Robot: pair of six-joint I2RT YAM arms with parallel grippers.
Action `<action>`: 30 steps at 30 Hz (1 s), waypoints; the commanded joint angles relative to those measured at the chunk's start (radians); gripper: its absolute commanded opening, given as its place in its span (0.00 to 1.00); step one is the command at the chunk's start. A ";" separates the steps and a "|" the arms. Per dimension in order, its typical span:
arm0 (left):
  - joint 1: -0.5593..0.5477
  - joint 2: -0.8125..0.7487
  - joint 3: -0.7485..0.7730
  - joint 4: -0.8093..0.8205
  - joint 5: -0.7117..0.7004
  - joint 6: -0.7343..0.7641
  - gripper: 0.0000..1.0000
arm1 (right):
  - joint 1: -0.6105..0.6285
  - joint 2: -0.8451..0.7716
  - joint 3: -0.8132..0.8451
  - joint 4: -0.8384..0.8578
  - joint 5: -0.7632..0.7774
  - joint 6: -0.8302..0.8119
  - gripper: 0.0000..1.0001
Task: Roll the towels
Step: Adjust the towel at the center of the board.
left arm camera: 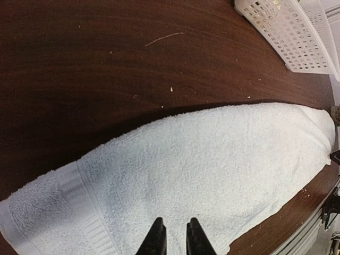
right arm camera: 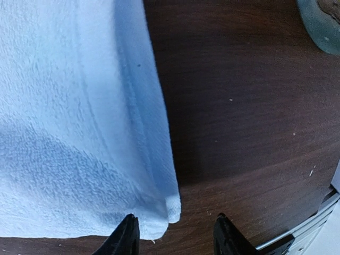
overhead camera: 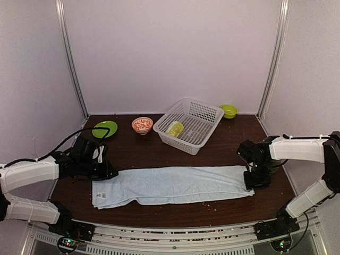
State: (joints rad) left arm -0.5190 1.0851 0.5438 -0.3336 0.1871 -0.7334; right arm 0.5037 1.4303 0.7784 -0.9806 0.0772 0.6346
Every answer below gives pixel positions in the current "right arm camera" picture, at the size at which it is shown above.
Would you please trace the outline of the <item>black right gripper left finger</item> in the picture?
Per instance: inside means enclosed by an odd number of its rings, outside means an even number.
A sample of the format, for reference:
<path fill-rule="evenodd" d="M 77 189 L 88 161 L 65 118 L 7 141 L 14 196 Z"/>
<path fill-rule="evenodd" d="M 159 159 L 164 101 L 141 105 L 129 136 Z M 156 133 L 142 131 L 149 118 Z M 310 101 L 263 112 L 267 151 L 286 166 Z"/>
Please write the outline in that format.
<path fill-rule="evenodd" d="M 98 255 L 138 255 L 140 230 L 138 218 L 128 214 L 98 248 Z"/>

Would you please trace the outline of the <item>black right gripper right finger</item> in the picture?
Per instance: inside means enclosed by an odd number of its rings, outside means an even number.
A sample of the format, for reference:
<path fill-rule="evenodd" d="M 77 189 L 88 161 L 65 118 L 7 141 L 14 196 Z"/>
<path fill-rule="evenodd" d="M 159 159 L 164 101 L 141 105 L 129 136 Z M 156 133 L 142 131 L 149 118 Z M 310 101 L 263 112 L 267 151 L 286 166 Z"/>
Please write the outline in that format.
<path fill-rule="evenodd" d="M 258 250 L 220 213 L 214 224 L 214 255 L 254 255 Z"/>

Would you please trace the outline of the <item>light blue towel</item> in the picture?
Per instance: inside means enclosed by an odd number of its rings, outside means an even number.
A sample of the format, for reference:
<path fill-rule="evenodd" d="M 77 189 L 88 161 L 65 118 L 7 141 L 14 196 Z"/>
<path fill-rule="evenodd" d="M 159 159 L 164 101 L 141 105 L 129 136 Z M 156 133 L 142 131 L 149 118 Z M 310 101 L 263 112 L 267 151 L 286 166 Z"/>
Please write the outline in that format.
<path fill-rule="evenodd" d="M 140 237 L 181 201 L 142 1 L 1 1 L 1 237 Z"/>

